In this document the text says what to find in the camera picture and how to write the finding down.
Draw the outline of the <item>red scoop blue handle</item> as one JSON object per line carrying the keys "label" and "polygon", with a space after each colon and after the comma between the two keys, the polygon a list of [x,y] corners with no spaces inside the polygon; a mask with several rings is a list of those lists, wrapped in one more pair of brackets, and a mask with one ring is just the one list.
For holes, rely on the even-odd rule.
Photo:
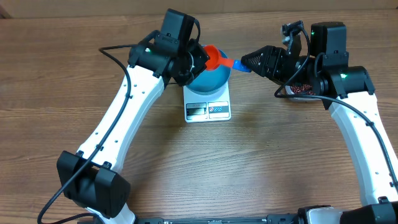
{"label": "red scoop blue handle", "polygon": [[204,46],[204,50],[209,56],[209,59],[205,63],[206,70],[216,70],[220,65],[223,65],[241,72],[251,72],[251,70],[247,68],[247,66],[243,65],[240,60],[224,58],[221,51],[214,45],[206,45]]}

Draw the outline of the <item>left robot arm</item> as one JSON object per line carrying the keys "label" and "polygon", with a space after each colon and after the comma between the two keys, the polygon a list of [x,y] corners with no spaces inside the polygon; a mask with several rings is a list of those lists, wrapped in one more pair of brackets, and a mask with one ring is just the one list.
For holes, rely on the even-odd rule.
{"label": "left robot arm", "polygon": [[99,125],[77,152],[57,161],[60,193],[86,209],[94,223],[135,223],[127,200],[130,183],[121,176],[129,146],[148,110],[174,80],[191,84],[206,68],[208,55],[192,38],[199,21],[167,10],[160,30],[129,46],[121,64],[123,82]]}

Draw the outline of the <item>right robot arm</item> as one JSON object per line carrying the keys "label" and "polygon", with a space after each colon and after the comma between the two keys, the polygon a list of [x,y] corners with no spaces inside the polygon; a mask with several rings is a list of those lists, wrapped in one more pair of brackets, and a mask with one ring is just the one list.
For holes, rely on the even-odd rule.
{"label": "right robot arm", "polygon": [[266,223],[396,223],[397,156],[382,124],[368,71],[348,64],[346,26],[302,21],[281,28],[283,47],[267,45],[244,55],[241,63],[279,88],[308,84],[338,125],[358,177],[362,206],[302,207],[294,214],[268,215]]}

